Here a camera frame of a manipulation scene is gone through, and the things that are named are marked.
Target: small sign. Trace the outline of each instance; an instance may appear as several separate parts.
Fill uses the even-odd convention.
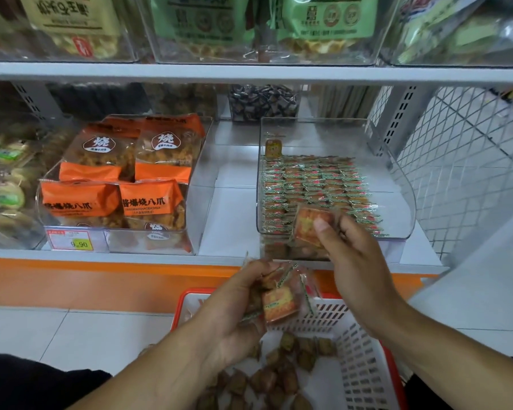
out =
[[[93,251],[89,233],[84,231],[48,230],[48,239],[55,250]]]

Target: hand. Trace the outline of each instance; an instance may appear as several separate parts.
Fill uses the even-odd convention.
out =
[[[341,235],[322,219],[313,226],[329,252],[344,302],[371,336],[380,337],[406,303],[393,285],[378,241],[345,215],[340,218]]]
[[[249,288],[278,266],[264,260],[250,262],[215,290],[192,319],[213,349],[211,354],[219,366],[217,372],[247,357],[266,333],[262,318],[243,325],[239,322],[249,302]]]

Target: orange shelf edge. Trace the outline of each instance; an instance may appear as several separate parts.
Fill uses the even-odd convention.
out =
[[[189,288],[216,288],[238,270],[229,266],[158,265],[0,259],[0,306],[174,313]],[[316,272],[321,290],[338,294],[330,270]],[[421,278],[393,274],[405,298]]]

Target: white basket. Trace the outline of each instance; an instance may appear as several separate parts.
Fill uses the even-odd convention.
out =
[[[189,320],[211,292],[186,291],[179,299],[172,330]],[[314,410],[406,410],[403,386],[391,353],[357,324],[342,299],[316,299],[316,303],[317,316],[268,328],[262,338],[261,362],[279,346],[283,331],[297,336],[331,338],[336,343],[338,358],[319,358],[311,376],[299,368],[296,370],[301,390]],[[246,359],[227,371],[232,373],[238,368],[251,376],[262,366],[256,360]],[[256,409],[264,402],[250,387],[245,399]],[[229,395],[223,393],[219,407],[226,408],[229,400]],[[288,409],[291,401],[292,398],[287,400],[283,409]]]

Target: store shelf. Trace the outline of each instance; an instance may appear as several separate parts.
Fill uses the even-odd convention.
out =
[[[152,254],[83,253],[50,250],[0,250],[6,259],[85,261],[107,263],[143,263],[169,265],[239,266],[246,256],[259,257],[259,233],[256,229],[256,182],[258,126],[222,121],[215,134],[222,161],[197,256]],[[221,145],[225,143],[243,145]],[[331,269],[329,262],[315,263]],[[445,270],[422,228],[416,224],[407,240],[399,265],[390,265],[394,273],[438,274]]]
[[[512,68],[0,62],[0,80],[513,85]]]

